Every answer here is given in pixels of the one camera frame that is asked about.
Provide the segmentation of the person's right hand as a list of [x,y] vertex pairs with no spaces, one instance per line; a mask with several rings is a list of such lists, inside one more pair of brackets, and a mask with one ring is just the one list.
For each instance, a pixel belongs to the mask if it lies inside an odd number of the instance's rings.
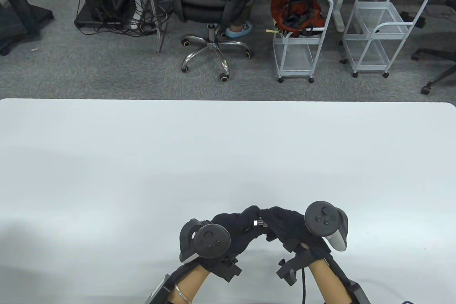
[[259,216],[267,225],[267,241],[278,239],[286,250],[296,254],[309,252],[312,262],[325,259],[331,254],[323,238],[308,230],[301,213],[275,206],[261,209]]

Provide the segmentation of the person's left hand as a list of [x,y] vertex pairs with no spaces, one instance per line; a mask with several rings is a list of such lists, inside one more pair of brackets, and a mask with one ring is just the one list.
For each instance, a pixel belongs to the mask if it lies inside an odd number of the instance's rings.
[[242,254],[249,244],[256,238],[268,234],[268,226],[258,226],[254,221],[260,219],[260,208],[250,206],[241,213],[218,214],[211,220],[212,223],[223,226],[231,237],[230,248],[220,258],[203,259],[199,265],[210,273],[216,273],[216,265],[220,263],[233,263],[238,255]]

